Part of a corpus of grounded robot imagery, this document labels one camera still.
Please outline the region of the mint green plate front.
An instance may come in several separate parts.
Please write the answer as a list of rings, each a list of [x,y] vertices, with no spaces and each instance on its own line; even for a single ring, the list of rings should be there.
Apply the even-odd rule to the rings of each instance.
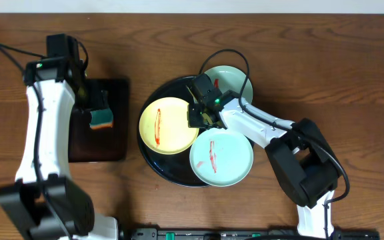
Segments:
[[[202,182],[228,187],[242,181],[253,165],[253,148],[242,134],[226,129],[210,129],[191,146],[191,168]]]

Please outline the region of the mint green plate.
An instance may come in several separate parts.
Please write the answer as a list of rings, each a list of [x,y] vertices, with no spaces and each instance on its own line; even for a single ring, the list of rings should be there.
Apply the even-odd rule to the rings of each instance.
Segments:
[[[242,134],[226,129],[210,129],[191,146],[191,168],[202,182],[228,187],[242,181],[253,165],[253,148]]]
[[[220,89],[222,93],[228,90],[239,93],[245,79],[242,70],[228,65],[210,68],[206,70],[205,74],[209,76],[212,84]]]

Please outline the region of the green orange sponge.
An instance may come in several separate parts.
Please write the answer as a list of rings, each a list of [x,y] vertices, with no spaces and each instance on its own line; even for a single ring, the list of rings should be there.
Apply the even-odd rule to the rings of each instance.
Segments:
[[[94,110],[90,112],[90,128],[93,130],[108,128],[113,126],[113,113],[110,108]]]

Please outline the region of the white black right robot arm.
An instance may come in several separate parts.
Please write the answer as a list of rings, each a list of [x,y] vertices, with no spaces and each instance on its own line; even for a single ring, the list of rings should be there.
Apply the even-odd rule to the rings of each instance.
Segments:
[[[346,176],[314,122],[274,117],[234,98],[215,111],[220,128],[204,131],[192,144],[191,168],[208,185],[226,187],[245,178],[253,164],[252,144],[262,147],[276,179],[297,206],[300,235],[330,239],[330,206],[338,178]]]

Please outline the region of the yellow plate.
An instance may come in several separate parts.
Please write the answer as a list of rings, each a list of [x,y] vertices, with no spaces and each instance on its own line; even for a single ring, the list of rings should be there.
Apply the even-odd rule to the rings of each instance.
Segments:
[[[150,103],[139,119],[139,136],[150,150],[178,154],[196,140],[199,129],[188,125],[189,103],[176,97],[164,97]]]

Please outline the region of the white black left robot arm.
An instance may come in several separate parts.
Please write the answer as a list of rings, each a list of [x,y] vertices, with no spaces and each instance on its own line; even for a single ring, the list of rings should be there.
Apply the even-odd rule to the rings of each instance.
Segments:
[[[15,182],[0,187],[0,205],[24,239],[119,239],[118,222],[95,212],[69,170],[72,86],[80,61],[51,57],[26,66],[29,118]]]

